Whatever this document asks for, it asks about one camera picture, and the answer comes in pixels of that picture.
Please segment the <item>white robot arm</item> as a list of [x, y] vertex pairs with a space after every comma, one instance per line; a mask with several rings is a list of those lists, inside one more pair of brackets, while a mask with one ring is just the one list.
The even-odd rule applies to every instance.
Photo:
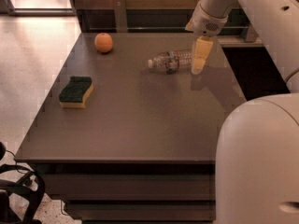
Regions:
[[233, 4], [245, 11], [289, 91], [248, 101], [224, 121], [216, 151], [215, 224], [299, 224], [299, 4], [200, 0], [186, 26], [197, 39], [194, 73], [203, 69], [208, 41]]

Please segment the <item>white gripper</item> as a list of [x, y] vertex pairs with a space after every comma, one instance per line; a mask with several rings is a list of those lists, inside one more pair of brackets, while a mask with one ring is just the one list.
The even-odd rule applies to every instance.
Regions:
[[200, 36], [192, 46], [192, 73], [194, 75], [199, 75], [203, 71], [209, 53], [212, 51], [214, 42], [210, 36], [218, 35], [227, 20], [228, 16], [217, 18], [206, 13], [201, 3], [197, 4], [191, 19], [185, 26], [186, 31]]

